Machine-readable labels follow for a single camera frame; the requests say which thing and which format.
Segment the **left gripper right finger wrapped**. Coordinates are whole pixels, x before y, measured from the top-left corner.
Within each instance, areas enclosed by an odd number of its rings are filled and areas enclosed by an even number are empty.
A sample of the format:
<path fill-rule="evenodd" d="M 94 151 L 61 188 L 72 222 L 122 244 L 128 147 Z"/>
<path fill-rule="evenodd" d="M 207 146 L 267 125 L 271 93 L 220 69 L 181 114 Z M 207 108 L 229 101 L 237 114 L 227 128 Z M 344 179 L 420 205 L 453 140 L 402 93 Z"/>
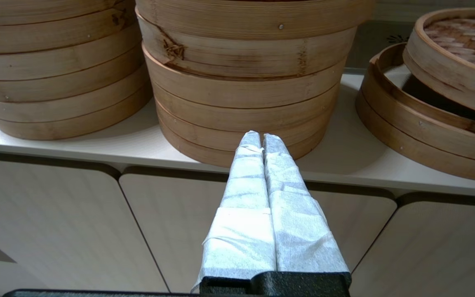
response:
<path fill-rule="evenodd" d="M 324 211 L 311 196 L 282 139 L 265 134 L 263 148 L 277 269 L 348 274 Z"/>

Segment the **left gripper left finger wrapped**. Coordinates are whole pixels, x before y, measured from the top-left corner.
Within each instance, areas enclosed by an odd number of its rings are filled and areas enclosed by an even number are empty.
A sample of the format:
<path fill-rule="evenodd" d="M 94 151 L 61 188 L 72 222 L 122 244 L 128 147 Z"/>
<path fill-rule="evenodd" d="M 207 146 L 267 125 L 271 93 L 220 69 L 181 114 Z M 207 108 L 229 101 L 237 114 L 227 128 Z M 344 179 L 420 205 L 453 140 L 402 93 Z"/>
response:
<path fill-rule="evenodd" d="M 192 290 L 205 277 L 250 280 L 276 269 L 275 236 L 266 187 L 263 148 L 255 131 L 235 151 L 223 197 L 203 241 Z"/>

